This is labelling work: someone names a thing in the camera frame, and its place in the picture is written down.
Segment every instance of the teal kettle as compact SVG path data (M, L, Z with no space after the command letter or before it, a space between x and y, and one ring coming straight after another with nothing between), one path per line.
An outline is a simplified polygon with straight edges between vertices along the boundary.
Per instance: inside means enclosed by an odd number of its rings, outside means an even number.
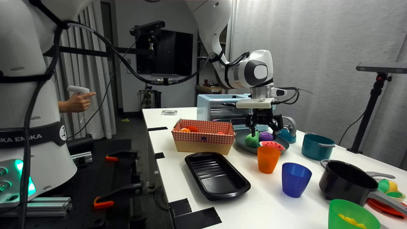
M288 143L295 143L297 141L297 124L295 123L293 118L290 117L285 117L283 116L284 119L287 119L291 125L284 125L284 128L280 130L280 132L277 134L277 136L282 137L284 140L286 140Z

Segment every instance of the white controller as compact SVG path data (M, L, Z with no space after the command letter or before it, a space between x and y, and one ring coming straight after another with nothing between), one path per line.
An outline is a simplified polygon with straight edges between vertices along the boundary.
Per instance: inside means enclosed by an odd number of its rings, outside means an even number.
M89 88L83 88L83 87L78 87L78 86L68 86L67 90L72 91L72 92L78 92L81 94L90 93Z

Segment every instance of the plastic cup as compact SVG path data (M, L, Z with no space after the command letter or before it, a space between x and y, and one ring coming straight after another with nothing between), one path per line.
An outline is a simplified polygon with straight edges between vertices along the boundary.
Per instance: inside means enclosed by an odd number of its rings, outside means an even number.
M282 165L282 190L288 196L298 198L302 195L311 179L312 172L296 163Z
M360 229L343 220L338 214L355 219L358 224L364 224L367 229L380 228L379 221L368 210L353 202L335 199L329 204L328 229Z
M257 148L258 170L264 173L272 173L280 158L281 152L278 149L268 146Z

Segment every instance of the television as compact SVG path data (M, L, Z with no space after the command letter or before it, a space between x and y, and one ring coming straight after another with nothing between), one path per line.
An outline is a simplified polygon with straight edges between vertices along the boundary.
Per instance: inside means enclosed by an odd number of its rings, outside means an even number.
M194 36L160 29L154 42L154 56L136 55L137 73L187 76L192 72ZM136 48L149 49L148 35L140 35Z

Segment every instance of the orange cup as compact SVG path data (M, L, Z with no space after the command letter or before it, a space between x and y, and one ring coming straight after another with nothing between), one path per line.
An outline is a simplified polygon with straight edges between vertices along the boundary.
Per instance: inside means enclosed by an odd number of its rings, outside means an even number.
M257 148L258 170L264 173L272 173L280 158L281 152L278 149L260 146Z

